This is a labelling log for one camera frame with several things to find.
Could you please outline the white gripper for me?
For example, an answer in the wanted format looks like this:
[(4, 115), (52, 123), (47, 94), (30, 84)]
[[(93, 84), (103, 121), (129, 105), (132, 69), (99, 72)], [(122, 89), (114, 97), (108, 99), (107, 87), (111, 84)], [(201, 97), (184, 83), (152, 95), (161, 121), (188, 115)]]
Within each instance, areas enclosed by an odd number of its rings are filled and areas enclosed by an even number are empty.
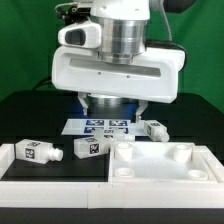
[(176, 99), (184, 61), (182, 50), (148, 48), (130, 64), (112, 64), (99, 60), (94, 50), (62, 46), (54, 54), (52, 83), (57, 89), (79, 92), (84, 114), (90, 105), (87, 93), (140, 100), (135, 112), (138, 123), (147, 101)]

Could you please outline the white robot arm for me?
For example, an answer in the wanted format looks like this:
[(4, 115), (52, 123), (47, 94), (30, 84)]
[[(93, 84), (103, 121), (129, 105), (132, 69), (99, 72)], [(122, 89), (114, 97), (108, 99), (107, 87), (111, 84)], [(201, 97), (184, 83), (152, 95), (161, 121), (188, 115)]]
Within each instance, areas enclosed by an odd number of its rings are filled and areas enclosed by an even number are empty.
[(76, 91), (84, 110), (89, 97), (135, 99), (135, 120), (148, 103), (177, 97), (186, 51), (170, 39), (148, 41), (150, 12), (182, 13), (197, 0), (71, 0), (55, 7), (65, 22), (52, 63), (52, 83)]

